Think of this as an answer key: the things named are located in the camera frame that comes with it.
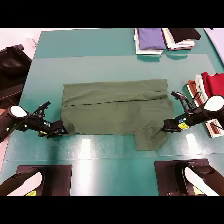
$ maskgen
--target table surface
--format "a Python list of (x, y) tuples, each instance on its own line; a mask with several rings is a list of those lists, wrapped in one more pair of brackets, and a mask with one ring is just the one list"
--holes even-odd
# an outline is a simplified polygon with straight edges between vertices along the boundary
[[(32, 112), (50, 101), (46, 119), (60, 117), (63, 84), (167, 78), (168, 91), (223, 65), (203, 29), (191, 51), (165, 51), (159, 58), (135, 55), (134, 29), (52, 31), (41, 34), (20, 105)], [(181, 106), (172, 99), (175, 115)], [(154, 161), (208, 158), (224, 175), (224, 138), (211, 139), (200, 124), (169, 135), (158, 151), (136, 151), (132, 136), (77, 135), (44, 139), (15, 131), (9, 140), (0, 182), (18, 165), (72, 164), (71, 195), (158, 195)]]

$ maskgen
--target purple folded cloth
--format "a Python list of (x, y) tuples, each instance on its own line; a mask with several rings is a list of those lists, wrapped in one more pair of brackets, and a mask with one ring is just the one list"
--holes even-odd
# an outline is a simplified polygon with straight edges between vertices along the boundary
[(162, 37), (162, 28), (139, 28), (139, 49), (166, 49)]

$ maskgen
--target white floor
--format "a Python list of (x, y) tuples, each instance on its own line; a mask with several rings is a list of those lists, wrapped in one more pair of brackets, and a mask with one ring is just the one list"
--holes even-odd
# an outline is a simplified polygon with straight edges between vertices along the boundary
[(16, 44), (22, 44), (24, 52), (33, 59), (36, 44), (42, 31), (97, 29), (97, 28), (0, 28), (0, 50)]

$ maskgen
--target olive green fabric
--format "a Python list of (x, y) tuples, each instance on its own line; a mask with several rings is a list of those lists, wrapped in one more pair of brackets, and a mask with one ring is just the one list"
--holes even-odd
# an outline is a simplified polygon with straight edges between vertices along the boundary
[(69, 134), (135, 135), (138, 150), (158, 149), (173, 107), (167, 80), (65, 84), (62, 120)]

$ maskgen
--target black folded cloth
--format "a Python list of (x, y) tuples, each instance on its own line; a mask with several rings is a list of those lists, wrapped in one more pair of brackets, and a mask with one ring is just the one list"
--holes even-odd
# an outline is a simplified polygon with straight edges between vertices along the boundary
[(168, 28), (176, 43), (183, 40), (200, 40), (201, 35), (194, 28)]

